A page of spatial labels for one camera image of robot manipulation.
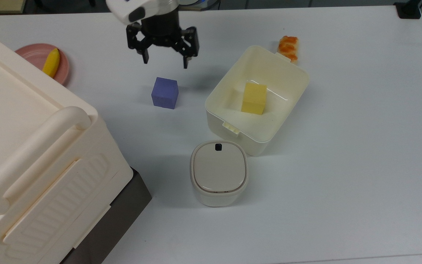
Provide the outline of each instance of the dark gray base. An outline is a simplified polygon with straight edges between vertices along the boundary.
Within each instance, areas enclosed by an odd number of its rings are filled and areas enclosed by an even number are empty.
[[[136,220],[152,197],[139,173],[133,172],[131,181],[110,204],[112,207],[62,264],[101,264]]]

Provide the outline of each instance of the white plastic container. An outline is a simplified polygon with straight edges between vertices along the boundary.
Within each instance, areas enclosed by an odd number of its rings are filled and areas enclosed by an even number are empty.
[[[248,183],[245,152],[225,140],[204,142],[191,155],[190,178],[202,204],[211,207],[232,204]]]
[[[267,86],[263,115],[241,112],[247,82]],[[208,125],[247,154],[261,154],[303,94],[308,74],[283,55],[249,47],[206,99]]]
[[[0,264],[57,264],[132,179],[97,111],[0,43]]]

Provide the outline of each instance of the storage box handle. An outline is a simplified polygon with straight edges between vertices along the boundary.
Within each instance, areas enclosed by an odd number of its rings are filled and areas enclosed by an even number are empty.
[[[222,124],[223,127],[225,127],[226,129],[228,129],[231,133],[231,135],[233,135],[234,137],[237,137],[240,133],[240,130],[237,127],[234,127],[233,125],[229,124],[228,122],[224,122]]]
[[[66,130],[75,125],[86,130],[91,125],[87,113],[79,107],[69,106],[51,115],[10,157],[0,165],[0,215],[5,214],[10,202],[3,197],[7,189],[44,152],[59,139]]]

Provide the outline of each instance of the yellow cube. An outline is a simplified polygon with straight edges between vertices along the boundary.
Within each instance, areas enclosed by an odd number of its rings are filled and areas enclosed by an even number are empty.
[[[261,115],[266,104],[266,85],[252,82],[245,84],[243,92],[242,112]]]

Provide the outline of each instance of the pink plate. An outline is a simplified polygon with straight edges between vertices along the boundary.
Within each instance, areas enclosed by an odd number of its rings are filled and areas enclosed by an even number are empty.
[[[42,70],[43,65],[45,65],[45,60],[47,60],[48,54],[54,48],[57,47],[50,44],[37,43],[21,47],[15,52],[35,67]],[[55,77],[53,79],[64,85],[69,74],[69,62],[67,61],[66,55],[60,49],[58,50],[60,51],[60,65],[58,66],[58,70],[56,71]]]

